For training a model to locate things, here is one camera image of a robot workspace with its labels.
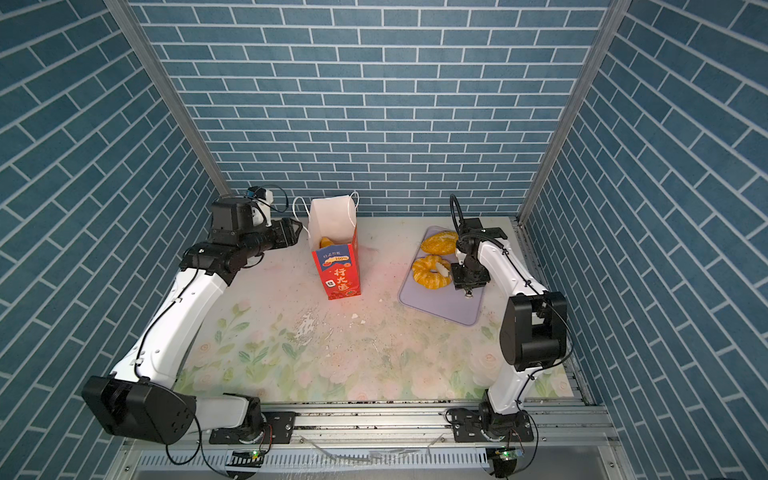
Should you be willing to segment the braided wreath bread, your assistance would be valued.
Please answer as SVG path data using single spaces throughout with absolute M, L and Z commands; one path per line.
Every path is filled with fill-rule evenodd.
M 426 257 L 417 258 L 411 267 L 413 280 L 429 290 L 438 290 L 435 285 L 435 281 L 439 279 L 434 270 L 435 261 L 443 259 L 438 255 L 427 255 Z

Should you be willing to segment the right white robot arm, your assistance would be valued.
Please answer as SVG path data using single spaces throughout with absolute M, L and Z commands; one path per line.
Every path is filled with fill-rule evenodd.
M 465 292 L 492 282 L 507 295 L 499 330 L 506 365 L 486 390 L 473 426 L 490 441 L 528 442 L 533 422 L 524 401 L 536 378 L 567 356 L 568 306 L 559 292 L 534 278 L 498 229 L 458 235 L 453 279 Z

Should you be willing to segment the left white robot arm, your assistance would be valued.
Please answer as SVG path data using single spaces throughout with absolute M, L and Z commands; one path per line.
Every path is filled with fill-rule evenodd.
M 282 218 L 185 251 L 168 296 L 136 344 L 108 374 L 90 377 L 82 389 L 106 433 L 163 445 L 207 430 L 243 444 L 269 434 L 257 397 L 199 398 L 172 387 L 205 316 L 237 273 L 253 257 L 296 245 L 302 228 L 300 221 Z

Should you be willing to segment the red white paper bag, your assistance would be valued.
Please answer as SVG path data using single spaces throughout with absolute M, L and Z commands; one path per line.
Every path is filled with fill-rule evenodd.
M 308 246 L 319 278 L 329 300 L 359 296 L 361 294 L 360 261 L 358 254 L 357 207 L 359 193 L 313 199 L 309 205 L 301 197 L 291 204 L 291 213 L 298 220 L 306 214 L 303 226 Z M 335 242 L 320 249 L 322 237 Z

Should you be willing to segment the long seeded bread loaf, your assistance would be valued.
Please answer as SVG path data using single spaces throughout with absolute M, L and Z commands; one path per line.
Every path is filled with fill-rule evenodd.
M 429 255 L 453 255 L 456 250 L 458 234 L 453 231 L 441 231 L 422 241 L 420 248 Z

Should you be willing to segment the orange round bun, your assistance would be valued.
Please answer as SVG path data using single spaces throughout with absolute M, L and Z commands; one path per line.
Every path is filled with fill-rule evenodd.
M 333 246 L 334 244 L 335 244 L 335 242 L 333 240 L 331 240 L 330 238 L 322 237 L 321 240 L 320 240 L 320 243 L 319 243 L 319 248 L 320 249 L 327 248 L 329 246 Z

